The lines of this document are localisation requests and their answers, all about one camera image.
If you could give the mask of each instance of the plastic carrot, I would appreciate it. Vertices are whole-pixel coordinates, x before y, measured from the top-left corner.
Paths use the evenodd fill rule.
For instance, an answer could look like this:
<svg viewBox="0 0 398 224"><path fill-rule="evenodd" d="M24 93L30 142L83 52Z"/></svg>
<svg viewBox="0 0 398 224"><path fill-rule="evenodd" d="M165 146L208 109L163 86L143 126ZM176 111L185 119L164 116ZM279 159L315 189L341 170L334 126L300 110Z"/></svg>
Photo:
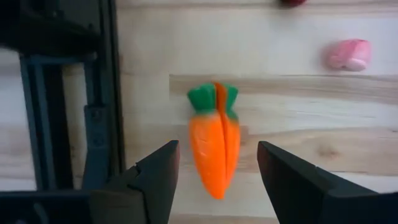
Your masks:
<svg viewBox="0 0 398 224"><path fill-rule="evenodd" d="M226 156L223 125L216 110L216 90L207 83L188 92L196 115L189 130L193 156L201 181L216 199L224 197L226 189Z"/></svg>
<svg viewBox="0 0 398 224"><path fill-rule="evenodd" d="M226 157L226 188L229 187L239 159L241 133L238 116L232 106L238 95L238 89L224 83L215 83L217 94L217 110L221 116L224 132Z"/></svg>

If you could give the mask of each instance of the pink object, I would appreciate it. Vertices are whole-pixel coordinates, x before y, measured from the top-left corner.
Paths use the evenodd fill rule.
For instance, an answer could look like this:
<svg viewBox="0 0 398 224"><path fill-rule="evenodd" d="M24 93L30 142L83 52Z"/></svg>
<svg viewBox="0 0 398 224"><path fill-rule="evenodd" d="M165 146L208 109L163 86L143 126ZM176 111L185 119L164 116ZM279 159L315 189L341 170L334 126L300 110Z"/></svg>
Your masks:
<svg viewBox="0 0 398 224"><path fill-rule="evenodd" d="M359 72L369 65L371 44L367 40L341 41L328 57L328 64L333 68Z"/></svg>

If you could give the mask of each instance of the orange carrot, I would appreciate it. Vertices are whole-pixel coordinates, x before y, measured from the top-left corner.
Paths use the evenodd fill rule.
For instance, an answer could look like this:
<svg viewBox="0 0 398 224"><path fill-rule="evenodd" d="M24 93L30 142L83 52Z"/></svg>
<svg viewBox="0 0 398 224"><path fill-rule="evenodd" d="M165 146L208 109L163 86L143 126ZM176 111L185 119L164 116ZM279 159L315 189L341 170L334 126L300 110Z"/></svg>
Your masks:
<svg viewBox="0 0 398 224"><path fill-rule="evenodd" d="M241 135L238 116L231 109L238 90L230 85L214 83L217 94L217 110L223 123L225 158L226 158L226 185L227 189L232 181L233 174L239 159Z"/></svg>
<svg viewBox="0 0 398 224"><path fill-rule="evenodd" d="M196 114L190 121L195 164L207 191L222 199L226 189L226 157L223 125L216 110L216 90L211 83L188 92Z"/></svg>

